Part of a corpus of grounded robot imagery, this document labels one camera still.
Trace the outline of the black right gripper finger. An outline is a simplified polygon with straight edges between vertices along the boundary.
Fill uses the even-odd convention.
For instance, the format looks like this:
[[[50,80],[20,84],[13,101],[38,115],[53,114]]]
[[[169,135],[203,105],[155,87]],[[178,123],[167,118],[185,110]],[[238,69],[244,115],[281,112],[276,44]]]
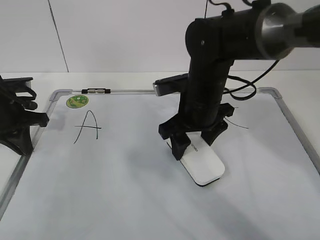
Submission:
[[[226,122],[218,122],[212,129],[201,132],[201,138],[211,146],[216,138],[228,129]]]
[[[175,133],[172,136],[170,136],[170,142],[172,155],[175,157],[177,161],[180,161],[186,149],[191,144],[190,138],[185,132]]]

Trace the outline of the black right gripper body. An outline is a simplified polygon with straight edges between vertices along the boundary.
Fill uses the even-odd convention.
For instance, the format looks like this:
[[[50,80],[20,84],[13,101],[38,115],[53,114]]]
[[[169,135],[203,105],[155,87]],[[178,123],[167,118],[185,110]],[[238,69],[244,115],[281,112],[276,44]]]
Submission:
[[[235,108],[221,103],[226,80],[225,77],[205,80],[188,76],[184,92],[179,92],[178,112],[159,125],[160,136],[166,140],[173,134],[210,130],[224,117],[231,117]]]

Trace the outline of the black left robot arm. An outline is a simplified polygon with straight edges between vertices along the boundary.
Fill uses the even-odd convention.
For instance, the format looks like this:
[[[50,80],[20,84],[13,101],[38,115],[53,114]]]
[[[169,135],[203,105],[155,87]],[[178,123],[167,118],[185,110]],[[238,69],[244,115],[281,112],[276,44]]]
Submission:
[[[27,86],[29,81],[26,77],[0,82],[0,142],[21,156],[34,150],[32,126],[45,129],[43,142],[52,151],[97,146],[110,152],[140,142],[149,145],[157,139],[158,124],[178,108],[178,95],[103,89],[76,95],[58,92],[52,112],[36,112],[36,93]]]

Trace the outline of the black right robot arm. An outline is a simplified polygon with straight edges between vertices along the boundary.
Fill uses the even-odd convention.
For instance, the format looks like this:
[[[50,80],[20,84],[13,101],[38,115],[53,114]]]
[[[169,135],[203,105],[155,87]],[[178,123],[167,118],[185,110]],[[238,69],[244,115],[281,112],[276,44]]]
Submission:
[[[226,80],[237,60],[274,60],[295,48],[320,46],[320,8],[302,13],[285,3],[255,0],[251,8],[228,8],[220,16],[197,18],[185,33],[190,56],[188,74],[157,80],[159,96],[180,93],[178,112],[158,132],[179,146],[190,144],[187,133],[200,132],[211,145],[227,129],[224,118],[234,108],[222,103]]]

